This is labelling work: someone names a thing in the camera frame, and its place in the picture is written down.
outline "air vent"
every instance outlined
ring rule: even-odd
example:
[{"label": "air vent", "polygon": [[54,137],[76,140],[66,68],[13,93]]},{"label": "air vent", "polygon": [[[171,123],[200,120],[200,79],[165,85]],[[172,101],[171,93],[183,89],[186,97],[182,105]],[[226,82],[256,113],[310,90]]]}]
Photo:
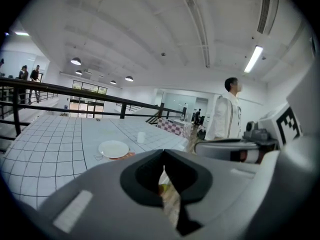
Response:
[{"label": "air vent", "polygon": [[270,0],[262,0],[260,21],[257,29],[257,31],[261,34],[264,33],[264,29],[266,26],[268,12],[269,12],[269,5],[270,5]]}]

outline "window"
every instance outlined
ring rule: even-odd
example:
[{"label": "window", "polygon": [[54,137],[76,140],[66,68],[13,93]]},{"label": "window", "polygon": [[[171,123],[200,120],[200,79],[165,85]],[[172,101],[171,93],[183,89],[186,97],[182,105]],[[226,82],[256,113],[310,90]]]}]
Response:
[{"label": "window", "polygon": [[[93,93],[99,93],[99,94],[107,94],[107,89],[102,86],[86,83],[86,82],[80,82],[80,81],[73,81],[72,85],[73,89],[78,90],[85,90],[88,92]],[[71,110],[80,110],[80,111],[92,111],[92,112],[103,112],[104,111],[104,104],[105,102],[103,100],[97,100],[93,98],[82,98],[82,97],[76,97],[71,96],[70,97],[70,109]],[[93,113],[70,113],[71,117],[74,118],[102,118],[101,114],[94,115]]]}]

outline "person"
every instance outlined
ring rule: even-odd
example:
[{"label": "person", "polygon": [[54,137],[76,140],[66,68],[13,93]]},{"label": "person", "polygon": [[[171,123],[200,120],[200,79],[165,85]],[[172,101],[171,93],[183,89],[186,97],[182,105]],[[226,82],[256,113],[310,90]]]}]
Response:
[{"label": "person", "polygon": [[[22,66],[21,71],[19,73],[19,79],[20,80],[28,80],[28,71],[27,71],[27,65]],[[26,103],[26,89],[19,89],[19,96],[20,96],[20,103],[25,104]]]},{"label": "person", "polygon": [[194,122],[193,125],[197,125],[199,123],[199,118],[200,118],[200,112],[201,112],[201,108],[199,108],[199,111],[197,111],[194,115]]},{"label": "person", "polygon": [[240,138],[241,107],[237,94],[242,91],[242,85],[236,77],[225,80],[226,93],[216,100],[214,115],[209,125],[205,140],[220,140]]},{"label": "person", "polygon": [[[31,74],[30,74],[30,79],[32,82],[36,82],[37,80],[39,80],[39,68],[40,66],[37,65],[36,68],[34,70],[32,70]],[[31,96],[32,96],[32,89],[29,92],[29,105],[31,104]],[[34,90],[35,93],[35,98],[36,98],[36,103],[39,103],[39,94],[37,92],[37,90]]]}]

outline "ceiling light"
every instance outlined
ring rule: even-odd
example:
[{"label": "ceiling light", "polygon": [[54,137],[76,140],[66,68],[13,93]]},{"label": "ceiling light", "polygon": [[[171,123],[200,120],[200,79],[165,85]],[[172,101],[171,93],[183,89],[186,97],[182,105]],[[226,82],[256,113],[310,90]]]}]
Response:
[{"label": "ceiling light", "polygon": [[75,57],[71,60],[71,63],[75,65],[81,65],[81,60],[78,57]]},{"label": "ceiling light", "polygon": [[29,36],[26,32],[15,32],[18,36]]},{"label": "ceiling light", "polygon": [[129,81],[129,82],[133,82],[134,81],[134,79],[133,79],[133,77],[132,76],[127,76],[126,78],[125,78],[125,80],[127,80],[127,81]]},{"label": "ceiling light", "polygon": [[257,45],[255,47],[254,52],[252,54],[252,57],[251,57],[248,65],[246,66],[244,72],[249,73],[252,70],[252,68],[254,67],[255,63],[257,62],[259,56],[261,55],[262,51],[263,51],[263,48],[261,46]]}]

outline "grid-patterned tablecloth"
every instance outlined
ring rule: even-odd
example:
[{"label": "grid-patterned tablecloth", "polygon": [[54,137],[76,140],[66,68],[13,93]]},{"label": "grid-patterned tablecloth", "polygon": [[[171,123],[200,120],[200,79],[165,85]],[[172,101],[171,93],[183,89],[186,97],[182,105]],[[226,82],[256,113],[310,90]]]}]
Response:
[{"label": "grid-patterned tablecloth", "polygon": [[[137,143],[145,132],[143,144]],[[188,140],[134,119],[75,118],[43,115],[16,138],[0,157],[1,175],[15,198],[38,208],[54,191],[89,168],[110,162],[100,143],[117,140],[129,152],[154,149],[183,151]]]}]

